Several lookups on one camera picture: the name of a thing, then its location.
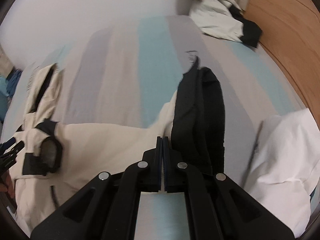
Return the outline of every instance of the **silver screw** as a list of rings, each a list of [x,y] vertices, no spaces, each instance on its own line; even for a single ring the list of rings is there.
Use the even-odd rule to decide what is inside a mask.
[[[180,163],[178,163],[177,166],[178,166],[179,169],[185,169],[186,167],[188,167],[188,164],[186,164],[184,162],[180,162]]]
[[[148,163],[145,161],[138,162],[139,168],[146,168],[147,166],[148,166]]]
[[[216,179],[217,180],[221,180],[221,181],[224,181],[227,177],[223,174],[223,173],[218,173],[216,175]]]
[[[105,179],[107,179],[107,178],[109,178],[109,173],[107,173],[107,172],[101,172],[100,174],[99,174],[99,179],[101,179],[101,180],[105,180]]]

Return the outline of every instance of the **wooden headboard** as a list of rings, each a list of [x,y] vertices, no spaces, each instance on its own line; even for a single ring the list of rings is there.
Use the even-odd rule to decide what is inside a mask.
[[[244,16],[320,127],[320,13],[312,0],[249,0]]]

